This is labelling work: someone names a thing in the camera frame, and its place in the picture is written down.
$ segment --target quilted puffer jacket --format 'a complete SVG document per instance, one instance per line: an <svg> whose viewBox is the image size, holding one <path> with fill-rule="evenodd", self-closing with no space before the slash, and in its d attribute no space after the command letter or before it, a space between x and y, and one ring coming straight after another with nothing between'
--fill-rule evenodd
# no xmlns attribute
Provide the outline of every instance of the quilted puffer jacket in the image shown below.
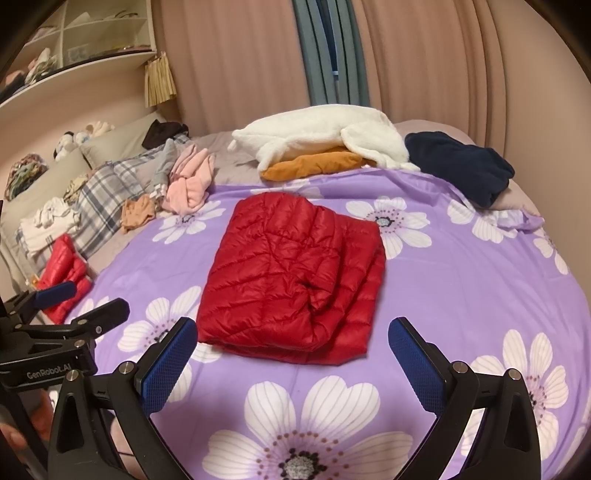
<svg viewBox="0 0 591 480"><path fill-rule="evenodd" d="M53 242L51 257L37 283L37 289L43 290L54 287L65 281L72 281L76 284L76 295L69 300L43 310L43 313L58 325L64 323L67 315L92 287L92 283L86 277L86 263L78 256L72 239L67 234L58 237Z"/></svg>
<svg viewBox="0 0 591 480"><path fill-rule="evenodd" d="M199 341L339 365L366 353L385 268L378 225L287 193L236 205L203 290Z"/></svg>

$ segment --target tan cloth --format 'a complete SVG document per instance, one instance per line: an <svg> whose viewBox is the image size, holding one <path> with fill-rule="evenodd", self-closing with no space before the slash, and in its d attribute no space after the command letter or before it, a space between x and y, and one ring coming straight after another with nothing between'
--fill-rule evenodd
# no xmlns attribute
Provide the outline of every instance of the tan cloth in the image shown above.
<svg viewBox="0 0 591 480"><path fill-rule="evenodd" d="M351 153L345 147L334 147L324 153L300 155L293 160L271 165L261 172L261 177L271 181L287 181L322 173L354 170L364 165L375 167L375 162L366 160L356 153Z"/></svg>
<svg viewBox="0 0 591 480"><path fill-rule="evenodd" d="M142 195L135 201L127 199L121 212L123 233L144 226L155 217L156 205L148 194Z"/></svg>
<svg viewBox="0 0 591 480"><path fill-rule="evenodd" d="M64 200L68 205L74 205L78 201L80 191L82 187L86 185L86 182L89 178L90 175L85 173L84 175L80 175L70 182L70 185L64 194Z"/></svg>

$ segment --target pink curtain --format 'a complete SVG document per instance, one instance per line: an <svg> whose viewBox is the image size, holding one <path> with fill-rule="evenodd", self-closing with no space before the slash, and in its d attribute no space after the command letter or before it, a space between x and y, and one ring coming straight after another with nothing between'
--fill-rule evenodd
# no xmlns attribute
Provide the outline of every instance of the pink curtain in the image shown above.
<svg viewBox="0 0 591 480"><path fill-rule="evenodd" d="M291 0L157 0L178 107L192 135L310 105Z"/></svg>
<svg viewBox="0 0 591 480"><path fill-rule="evenodd" d="M487 0L352 0L372 106L505 148L501 48Z"/></svg>

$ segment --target wall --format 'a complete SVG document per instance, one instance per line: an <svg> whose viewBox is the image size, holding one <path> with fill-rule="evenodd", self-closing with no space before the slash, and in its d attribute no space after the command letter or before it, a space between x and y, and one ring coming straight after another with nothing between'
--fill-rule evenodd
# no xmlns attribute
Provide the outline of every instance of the wall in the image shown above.
<svg viewBox="0 0 591 480"><path fill-rule="evenodd" d="M59 95L48 97L35 109L0 125L0 188L4 191L12 164L27 153L37 153L48 163L64 132L79 131L91 121L116 127L147 114L144 106L144 70L98 77ZM0 260L0 296L12 296L11 280Z"/></svg>
<svg viewBox="0 0 591 480"><path fill-rule="evenodd" d="M492 0L505 65L505 156L591 299L591 84L524 0Z"/></svg>

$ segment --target orange cloth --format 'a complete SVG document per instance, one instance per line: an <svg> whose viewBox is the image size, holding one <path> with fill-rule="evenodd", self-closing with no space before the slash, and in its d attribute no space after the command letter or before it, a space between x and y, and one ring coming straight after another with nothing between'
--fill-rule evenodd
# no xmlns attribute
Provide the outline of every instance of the orange cloth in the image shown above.
<svg viewBox="0 0 591 480"><path fill-rule="evenodd" d="M357 153L351 153L345 147L334 147L324 153L300 155L293 160L271 165L261 172L261 177L271 181L295 180L321 173L354 170L364 165L375 167L375 162L366 160Z"/></svg>
<svg viewBox="0 0 591 480"><path fill-rule="evenodd" d="M154 201L146 193L136 201L127 199L121 212L123 233L139 228L156 217Z"/></svg>

